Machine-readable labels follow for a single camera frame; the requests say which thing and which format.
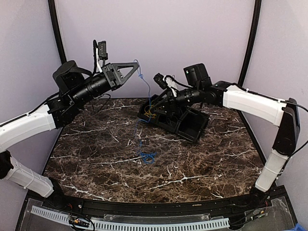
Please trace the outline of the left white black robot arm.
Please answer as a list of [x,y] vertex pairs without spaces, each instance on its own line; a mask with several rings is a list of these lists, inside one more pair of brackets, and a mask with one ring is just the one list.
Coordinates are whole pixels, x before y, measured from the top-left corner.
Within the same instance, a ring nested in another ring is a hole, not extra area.
[[58,210],[68,206],[68,199],[55,180],[44,177],[18,162],[8,149],[45,131],[70,124],[84,105],[108,91],[123,86],[139,68],[138,63],[113,63],[101,72],[77,66],[74,60],[62,64],[52,75],[59,91],[30,112],[0,125],[0,177],[44,198]]

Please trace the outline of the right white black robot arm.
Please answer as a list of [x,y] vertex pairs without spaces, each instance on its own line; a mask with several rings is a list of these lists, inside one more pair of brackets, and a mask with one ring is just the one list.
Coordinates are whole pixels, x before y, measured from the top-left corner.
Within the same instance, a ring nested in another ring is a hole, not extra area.
[[158,73],[154,76],[154,81],[167,95],[154,103],[150,108],[152,113],[171,117],[179,113],[182,107],[207,103],[260,117],[279,128],[271,153],[255,182],[257,190],[245,199],[250,209],[257,208],[264,201],[263,192],[270,189],[287,161],[299,151],[300,105],[295,99],[269,97],[244,89],[237,83],[218,81],[213,84],[204,64],[188,66],[184,68],[184,73],[188,84],[183,90],[178,90],[180,83],[170,75]]

